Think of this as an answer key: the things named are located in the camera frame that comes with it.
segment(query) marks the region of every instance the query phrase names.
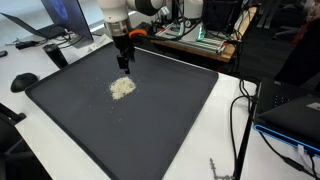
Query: computer mouse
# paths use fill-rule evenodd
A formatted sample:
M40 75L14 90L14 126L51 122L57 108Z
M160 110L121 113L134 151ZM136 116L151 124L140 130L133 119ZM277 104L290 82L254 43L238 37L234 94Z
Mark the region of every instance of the computer mouse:
M32 73L20 74L13 80L11 84L11 92L17 93L24 91L27 87L37 81L38 77Z

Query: white table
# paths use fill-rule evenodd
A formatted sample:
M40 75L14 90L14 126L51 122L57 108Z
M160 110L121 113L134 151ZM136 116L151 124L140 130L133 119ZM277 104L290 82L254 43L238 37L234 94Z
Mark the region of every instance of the white table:
M27 118L16 125L17 130L28 143L53 179L109 179L108 176L73 142L44 112L42 112L24 93L13 94L10 84L17 74L32 72L41 79L57 71L58 68L46 56L41 47L18 51L14 47L4 47L9 55L0 59L0 102L17 113L23 112ZM84 56L86 48L63 50L69 63ZM213 180L209 163L212 158L218 175L232 175L233 154L229 131L229 108L233 99L240 95L239 80L220 74L207 102L191 128L186 140L167 170L166 180ZM248 91L253 94L255 85L246 83ZM245 129L248 112L247 101L241 99L235 103L234 134L236 147L239 149ZM276 155L261 154L270 151L256 133L252 131L244 165L243 179L284 179L287 173L296 178L309 177L291 167L276 168L280 164ZM287 145L279 144L286 149Z

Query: monitor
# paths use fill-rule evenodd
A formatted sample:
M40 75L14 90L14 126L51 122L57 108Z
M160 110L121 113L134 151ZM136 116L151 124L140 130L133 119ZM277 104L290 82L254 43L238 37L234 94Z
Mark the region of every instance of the monitor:
M243 0L204 0L203 2L205 29L232 34Z
M93 40L78 0L41 0L53 23Z

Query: black tray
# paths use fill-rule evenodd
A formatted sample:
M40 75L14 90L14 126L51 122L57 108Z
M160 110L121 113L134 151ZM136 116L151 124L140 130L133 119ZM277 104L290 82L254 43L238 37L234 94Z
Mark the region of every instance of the black tray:
M137 89L113 101L109 85L125 76L118 53L108 44L39 81L26 94L111 179L161 179L218 74L136 50L129 77Z

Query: white cable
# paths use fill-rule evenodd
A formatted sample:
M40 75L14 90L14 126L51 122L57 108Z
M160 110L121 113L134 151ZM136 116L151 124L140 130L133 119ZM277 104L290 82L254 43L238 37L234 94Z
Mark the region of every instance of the white cable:
M309 171L311 174L313 174L313 170L312 168L309 166L309 164L305 161L303 155L304 155L304 147L300 144L298 144L298 153L300 156L300 159L302 161L302 163L304 164L304 168Z

